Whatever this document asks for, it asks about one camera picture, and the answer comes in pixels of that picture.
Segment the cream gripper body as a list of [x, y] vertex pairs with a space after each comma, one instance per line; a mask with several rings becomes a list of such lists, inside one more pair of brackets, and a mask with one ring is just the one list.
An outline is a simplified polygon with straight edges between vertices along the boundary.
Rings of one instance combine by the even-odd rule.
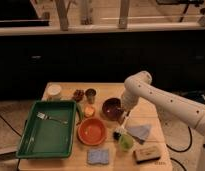
[[137, 98], [131, 97], [121, 97], [121, 109], [123, 110], [123, 114], [118, 119], [120, 124], [123, 123], [125, 118], [130, 114], [131, 110], [138, 104]]

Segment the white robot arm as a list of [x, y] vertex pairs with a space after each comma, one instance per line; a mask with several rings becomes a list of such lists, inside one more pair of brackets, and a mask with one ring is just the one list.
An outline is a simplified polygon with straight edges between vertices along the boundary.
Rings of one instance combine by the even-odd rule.
[[204, 137], [196, 171], [205, 171], [205, 105], [158, 89], [151, 83], [152, 76], [147, 71], [127, 77], [121, 95], [122, 108], [131, 111], [138, 104], [139, 98], [144, 98], [195, 129]]

